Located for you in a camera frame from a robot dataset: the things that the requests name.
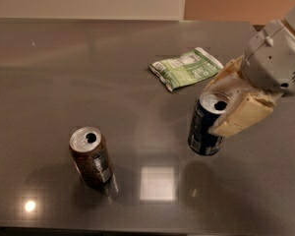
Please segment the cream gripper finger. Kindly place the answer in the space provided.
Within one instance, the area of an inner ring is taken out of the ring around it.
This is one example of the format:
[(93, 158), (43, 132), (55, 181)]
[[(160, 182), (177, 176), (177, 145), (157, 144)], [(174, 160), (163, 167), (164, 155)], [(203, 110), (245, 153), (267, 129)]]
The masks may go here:
[(244, 93), (230, 102), (208, 132), (228, 138), (264, 120), (273, 112), (275, 99), (265, 93)]
[(243, 57), (230, 60), (218, 74), (206, 85), (203, 93), (220, 92), (229, 97), (240, 94), (243, 90), (241, 64)]

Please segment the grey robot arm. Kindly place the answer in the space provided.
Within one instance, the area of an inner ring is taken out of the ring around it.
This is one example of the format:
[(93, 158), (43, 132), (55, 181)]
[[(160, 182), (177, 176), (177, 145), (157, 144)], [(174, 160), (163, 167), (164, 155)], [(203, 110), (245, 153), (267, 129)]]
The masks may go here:
[(208, 129), (212, 135), (233, 136), (265, 119), (282, 97), (295, 95), (295, 7), (269, 22), (250, 41), (243, 55), (229, 61), (201, 96), (204, 108), (213, 98), (226, 108)]

